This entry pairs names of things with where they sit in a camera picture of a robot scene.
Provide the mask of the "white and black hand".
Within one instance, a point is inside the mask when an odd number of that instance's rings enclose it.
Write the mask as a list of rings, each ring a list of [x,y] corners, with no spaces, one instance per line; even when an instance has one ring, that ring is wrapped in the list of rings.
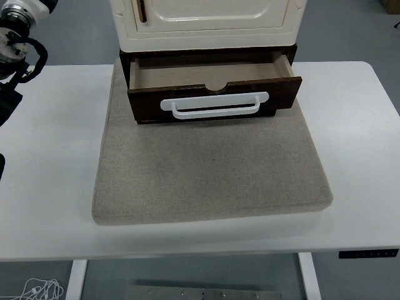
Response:
[[[8,0],[2,7],[5,9],[17,9],[25,13],[37,15],[38,18],[46,18],[55,9],[58,0]]]

